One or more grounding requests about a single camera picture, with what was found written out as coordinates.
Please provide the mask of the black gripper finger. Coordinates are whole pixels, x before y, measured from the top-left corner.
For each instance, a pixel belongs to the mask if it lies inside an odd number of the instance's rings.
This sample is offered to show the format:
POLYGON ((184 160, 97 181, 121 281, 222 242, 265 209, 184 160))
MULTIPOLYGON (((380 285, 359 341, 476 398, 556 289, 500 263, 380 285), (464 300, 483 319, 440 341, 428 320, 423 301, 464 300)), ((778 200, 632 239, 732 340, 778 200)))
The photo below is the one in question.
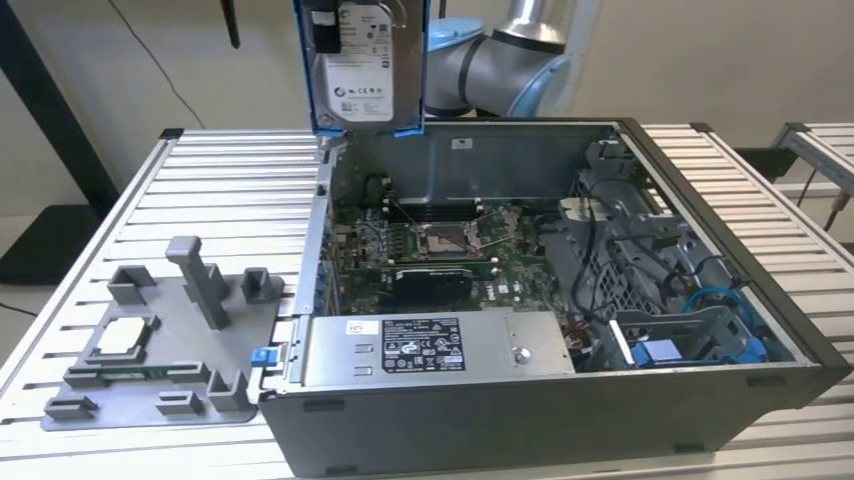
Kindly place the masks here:
POLYGON ((318 53, 340 53, 341 38, 337 0, 316 0, 310 6, 310 30, 314 50, 318 53))

